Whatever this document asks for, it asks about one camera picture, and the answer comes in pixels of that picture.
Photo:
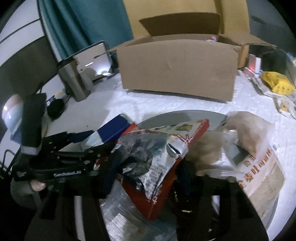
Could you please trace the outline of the person's hand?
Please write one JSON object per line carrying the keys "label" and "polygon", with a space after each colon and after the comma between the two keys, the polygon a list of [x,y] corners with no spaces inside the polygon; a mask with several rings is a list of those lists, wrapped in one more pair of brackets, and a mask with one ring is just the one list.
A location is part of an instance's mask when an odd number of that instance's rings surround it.
{"label": "person's hand", "polygon": [[46,183],[38,180],[11,181],[10,193],[14,201],[21,206],[36,208],[41,205],[39,192],[46,188]]}

